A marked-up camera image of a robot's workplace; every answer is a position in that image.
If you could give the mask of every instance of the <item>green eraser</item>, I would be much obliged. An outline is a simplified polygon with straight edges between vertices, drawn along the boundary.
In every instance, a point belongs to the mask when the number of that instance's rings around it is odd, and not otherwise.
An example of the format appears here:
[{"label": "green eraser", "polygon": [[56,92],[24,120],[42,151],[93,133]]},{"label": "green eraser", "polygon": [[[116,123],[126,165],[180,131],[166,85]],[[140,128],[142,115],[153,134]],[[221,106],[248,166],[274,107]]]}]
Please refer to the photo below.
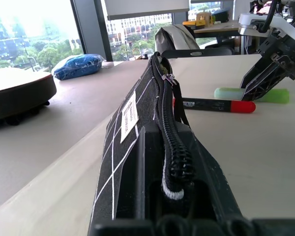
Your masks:
[{"label": "green eraser", "polygon": [[[216,99],[225,100],[241,100],[244,93],[244,88],[217,88],[214,92]],[[271,89],[262,98],[257,99],[255,102],[271,102],[286,104],[290,101],[290,93],[286,88]]]}]

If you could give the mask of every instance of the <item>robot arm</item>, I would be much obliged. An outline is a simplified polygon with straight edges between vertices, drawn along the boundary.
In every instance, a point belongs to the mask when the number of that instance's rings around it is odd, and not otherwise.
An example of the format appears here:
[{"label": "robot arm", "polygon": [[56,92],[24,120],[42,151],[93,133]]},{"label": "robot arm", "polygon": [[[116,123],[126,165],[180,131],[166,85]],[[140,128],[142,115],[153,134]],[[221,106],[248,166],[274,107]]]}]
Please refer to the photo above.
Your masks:
[{"label": "robot arm", "polygon": [[[269,18],[269,27],[264,31]],[[295,80],[295,22],[289,24],[282,17],[273,15],[241,14],[239,24],[238,31],[242,35],[268,37],[257,50],[262,58],[241,82],[240,87],[245,89],[242,100],[254,101],[263,97],[285,77]]]}]

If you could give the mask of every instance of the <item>zipper pull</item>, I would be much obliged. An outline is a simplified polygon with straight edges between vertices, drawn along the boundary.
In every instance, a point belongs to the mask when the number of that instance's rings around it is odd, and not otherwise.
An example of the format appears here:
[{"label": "zipper pull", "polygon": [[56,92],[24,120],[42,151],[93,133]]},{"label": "zipper pull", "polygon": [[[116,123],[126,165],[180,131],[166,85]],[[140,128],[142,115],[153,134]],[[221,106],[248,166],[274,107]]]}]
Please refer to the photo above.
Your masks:
[{"label": "zipper pull", "polygon": [[167,80],[173,87],[173,85],[177,85],[177,83],[174,81],[175,76],[173,74],[166,74],[162,75],[162,79],[165,81]]}]

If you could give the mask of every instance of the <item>black zipper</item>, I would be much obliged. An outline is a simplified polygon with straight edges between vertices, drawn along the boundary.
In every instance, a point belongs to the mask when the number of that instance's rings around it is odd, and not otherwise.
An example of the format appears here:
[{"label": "black zipper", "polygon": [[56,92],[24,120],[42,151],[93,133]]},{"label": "black zipper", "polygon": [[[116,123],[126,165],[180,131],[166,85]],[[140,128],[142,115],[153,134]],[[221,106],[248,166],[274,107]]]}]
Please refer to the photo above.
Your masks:
[{"label": "black zipper", "polygon": [[163,128],[163,139],[168,144],[168,150],[166,150],[166,153],[170,157],[170,163],[168,163],[166,167],[168,168],[171,177],[169,182],[172,182],[173,185],[184,185],[192,182],[194,177],[194,167],[191,153],[178,135],[176,121],[173,114],[172,88],[177,86],[177,83],[174,80],[175,77],[173,74],[163,74],[160,72],[160,66],[159,63],[156,62],[156,57],[154,57],[154,64],[157,68],[158,75],[162,78],[164,83],[163,91],[162,89],[160,90],[160,92],[163,93],[159,116],[161,119],[160,125],[162,125]]}]

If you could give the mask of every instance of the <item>blue plastic bag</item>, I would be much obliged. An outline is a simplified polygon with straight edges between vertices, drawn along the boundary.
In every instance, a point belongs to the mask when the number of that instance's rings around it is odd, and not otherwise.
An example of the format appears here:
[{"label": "blue plastic bag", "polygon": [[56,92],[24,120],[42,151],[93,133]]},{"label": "blue plastic bag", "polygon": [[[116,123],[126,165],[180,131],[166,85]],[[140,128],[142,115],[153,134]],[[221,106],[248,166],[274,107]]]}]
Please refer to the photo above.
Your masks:
[{"label": "blue plastic bag", "polygon": [[69,56],[53,68],[52,74],[59,80],[94,74],[102,67],[103,60],[102,56],[98,54]]}]

